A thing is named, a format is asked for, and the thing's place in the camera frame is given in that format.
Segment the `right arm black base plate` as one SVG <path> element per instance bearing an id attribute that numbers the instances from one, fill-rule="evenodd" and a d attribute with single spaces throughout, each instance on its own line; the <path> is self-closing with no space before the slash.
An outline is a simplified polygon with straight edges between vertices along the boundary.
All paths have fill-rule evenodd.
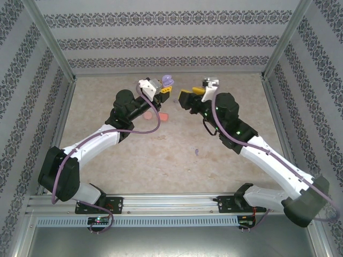
<path id="1" fill-rule="evenodd" d="M 219 213 L 265 213 L 266 208 L 253 207 L 243 198 L 237 198 L 234 195 L 220 195 L 213 198 L 212 201 L 217 203 Z"/>

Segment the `aluminium side frame beam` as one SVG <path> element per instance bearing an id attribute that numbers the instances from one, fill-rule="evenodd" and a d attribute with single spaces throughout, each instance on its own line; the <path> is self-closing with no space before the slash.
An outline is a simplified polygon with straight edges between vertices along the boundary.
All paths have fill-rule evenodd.
<path id="1" fill-rule="evenodd" d="M 66 91 L 66 95 L 65 95 L 65 98 L 63 101 L 63 106 L 60 109 L 58 121 L 54 127 L 55 130 L 54 130 L 53 137 L 52 137 L 49 145 L 45 146 L 44 149 L 40 152 L 39 157 L 40 157 L 40 161 L 42 163 L 45 159 L 47 151 L 53 146 L 59 147 L 61 142 L 62 142 L 62 137 L 63 137 L 65 125 L 66 125 L 66 120 L 68 118 L 68 114 L 69 114 L 74 90 L 76 87 L 76 83 L 77 83 L 77 78 L 74 78 L 73 82 L 70 83 L 70 86 L 68 87 L 68 90 Z M 40 173 L 40 171 L 41 171 L 42 163 L 38 166 L 38 168 L 39 168 L 38 173 Z"/>
<path id="2" fill-rule="evenodd" d="M 275 179 L 291 199 L 295 200 L 310 188 L 309 185 L 313 183 L 313 176 L 295 166 L 286 132 L 269 82 L 262 80 L 262 86 L 282 149 L 281 154 L 276 153 L 278 159 L 272 161 L 271 167 L 276 168 L 276 175 L 272 174 L 271 177 Z"/>

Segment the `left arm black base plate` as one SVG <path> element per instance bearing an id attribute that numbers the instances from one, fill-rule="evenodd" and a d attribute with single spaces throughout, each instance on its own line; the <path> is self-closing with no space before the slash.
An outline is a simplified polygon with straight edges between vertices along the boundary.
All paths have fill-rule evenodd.
<path id="1" fill-rule="evenodd" d="M 111 211 L 113 214 L 121 214 L 123 207 L 123 198 L 122 197 L 105 197 L 98 200 L 95 203 L 96 206 L 100 206 L 104 209 Z M 75 211 L 76 214 L 108 214 L 106 211 L 90 207 L 89 205 L 83 203 L 76 203 Z"/>

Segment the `aluminium mounting rail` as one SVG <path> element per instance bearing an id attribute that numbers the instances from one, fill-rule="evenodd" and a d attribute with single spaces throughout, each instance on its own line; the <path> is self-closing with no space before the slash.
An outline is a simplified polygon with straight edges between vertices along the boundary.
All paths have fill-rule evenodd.
<path id="1" fill-rule="evenodd" d="M 214 194 L 119 194 L 123 198 L 122 215 L 200 215 L 218 214 Z M 49 195 L 31 196 L 26 215 L 66 216 L 74 214 L 75 200 L 51 203 Z"/>

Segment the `aluminium corner post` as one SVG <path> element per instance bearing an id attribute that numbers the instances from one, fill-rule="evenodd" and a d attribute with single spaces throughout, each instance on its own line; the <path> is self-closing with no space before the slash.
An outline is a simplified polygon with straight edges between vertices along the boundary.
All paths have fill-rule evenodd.
<path id="1" fill-rule="evenodd" d="M 33 19 L 36 27 L 40 31 L 41 35 L 47 46 L 50 48 L 54 57 L 56 58 L 60 68 L 62 69 L 64 75 L 71 81 L 75 79 L 75 75 L 70 67 L 67 59 L 65 58 L 57 40 L 55 39 L 51 29 L 48 26 L 43 14 L 38 8 L 35 0 L 21 0 L 25 9 L 29 13 L 30 17 Z"/>
<path id="2" fill-rule="evenodd" d="M 299 25 L 300 21 L 302 20 L 311 3 L 312 0 L 299 1 L 296 9 L 294 10 L 289 20 L 289 23 L 287 24 L 280 40 L 276 45 L 275 50 L 273 51 L 269 61 L 265 66 L 264 71 L 261 73 L 262 80 L 266 80 L 266 78 L 268 78 L 271 75 L 274 67 L 276 66 L 278 60 L 281 58 L 284 49 L 287 47 L 287 44 L 291 40 L 293 34 L 296 31 L 297 26 Z"/>

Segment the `grey metal panel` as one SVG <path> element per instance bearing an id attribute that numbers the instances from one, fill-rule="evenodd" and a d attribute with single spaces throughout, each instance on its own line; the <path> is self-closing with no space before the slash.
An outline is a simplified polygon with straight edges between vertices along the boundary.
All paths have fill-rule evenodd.
<path id="1" fill-rule="evenodd" d="M 28 257 L 316 257 L 303 230 L 234 227 L 38 228 Z"/>

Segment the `aluminium rear frame beam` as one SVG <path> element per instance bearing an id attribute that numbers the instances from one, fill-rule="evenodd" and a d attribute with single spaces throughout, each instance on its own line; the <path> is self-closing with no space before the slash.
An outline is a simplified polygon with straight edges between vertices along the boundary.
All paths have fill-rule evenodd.
<path id="1" fill-rule="evenodd" d="M 219 77 L 220 75 L 246 75 L 246 74 L 257 74 L 263 75 L 262 72 L 243 72 L 243 71 L 233 71 L 233 72 L 134 72 L 134 73 L 102 73 L 102 74 L 76 74 L 76 78 L 90 78 L 90 77 L 123 77 L 123 76 L 138 76 L 138 77 L 163 77 L 164 75 L 171 75 L 172 77 L 176 75 L 199 75 L 201 77 Z"/>

